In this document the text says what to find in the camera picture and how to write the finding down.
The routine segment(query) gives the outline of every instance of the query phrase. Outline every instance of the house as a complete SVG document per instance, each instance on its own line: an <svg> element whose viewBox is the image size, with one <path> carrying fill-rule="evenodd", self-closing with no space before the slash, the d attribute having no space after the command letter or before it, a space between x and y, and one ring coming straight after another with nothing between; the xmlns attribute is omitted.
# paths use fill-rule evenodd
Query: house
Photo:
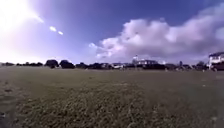
<svg viewBox="0 0 224 128"><path fill-rule="evenodd" d="M221 62L224 62L224 52L217 52L209 55L209 68L211 68L213 64Z"/></svg>
<svg viewBox="0 0 224 128"><path fill-rule="evenodd" d="M158 62L155 60L142 59L142 60L133 60L133 64L135 64L135 65L151 65L151 64L158 64Z"/></svg>

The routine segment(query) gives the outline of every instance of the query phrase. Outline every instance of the building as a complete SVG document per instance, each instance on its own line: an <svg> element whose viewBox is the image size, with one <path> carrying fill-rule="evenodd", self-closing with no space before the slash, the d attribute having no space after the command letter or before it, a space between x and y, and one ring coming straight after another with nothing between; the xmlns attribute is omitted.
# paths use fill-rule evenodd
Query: building
<svg viewBox="0 0 224 128"><path fill-rule="evenodd" d="M209 55L209 67L211 67L213 64L221 62L224 62L224 52L217 52Z"/></svg>
<svg viewBox="0 0 224 128"><path fill-rule="evenodd" d="M132 64L134 65L150 65L150 64L158 64L155 60L147 60L147 59L138 59L138 56L136 55L133 57Z"/></svg>
<svg viewBox="0 0 224 128"><path fill-rule="evenodd" d="M113 63L112 64L112 67L114 68L114 69L123 69L124 68L124 64L123 63Z"/></svg>

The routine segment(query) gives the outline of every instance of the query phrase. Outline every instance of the cloud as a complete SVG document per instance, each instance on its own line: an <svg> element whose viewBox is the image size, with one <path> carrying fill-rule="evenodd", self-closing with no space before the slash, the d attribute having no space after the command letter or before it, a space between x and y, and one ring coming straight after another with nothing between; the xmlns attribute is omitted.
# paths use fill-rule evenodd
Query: cloud
<svg viewBox="0 0 224 128"><path fill-rule="evenodd" d="M98 58L127 58L135 55L173 58L203 56L224 48L224 3L199 12L179 26L165 20L135 19L122 32L89 47Z"/></svg>

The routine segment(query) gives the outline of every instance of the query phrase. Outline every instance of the grass field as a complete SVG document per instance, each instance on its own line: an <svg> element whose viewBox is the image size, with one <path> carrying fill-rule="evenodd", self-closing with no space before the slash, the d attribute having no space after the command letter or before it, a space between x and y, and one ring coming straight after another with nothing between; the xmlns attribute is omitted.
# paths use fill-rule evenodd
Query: grass field
<svg viewBox="0 0 224 128"><path fill-rule="evenodd" d="M223 72L0 68L0 128L223 128Z"/></svg>

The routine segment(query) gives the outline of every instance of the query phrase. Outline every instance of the treeline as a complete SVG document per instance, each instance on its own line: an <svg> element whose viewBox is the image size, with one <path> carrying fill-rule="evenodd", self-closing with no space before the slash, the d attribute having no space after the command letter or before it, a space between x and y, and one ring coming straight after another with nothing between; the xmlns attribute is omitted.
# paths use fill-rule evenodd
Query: treeline
<svg viewBox="0 0 224 128"><path fill-rule="evenodd" d="M131 63L126 64L109 64L109 63L93 63L93 64L85 64L83 62L79 64L73 64L68 60L61 60L58 62L57 60L47 60L45 64L38 62L38 63L28 63L25 64L13 64L13 63L2 63L2 66L30 66L30 67L42 67L46 66L49 68L62 68L62 69L97 69L97 70L112 70L112 69L122 69L122 70L129 70L129 69L143 69L143 70L208 70L209 67L202 61L198 62L196 65L188 65L183 64L182 61L179 64L150 64L150 65L134 65ZM214 64L212 70L224 70L224 63Z"/></svg>

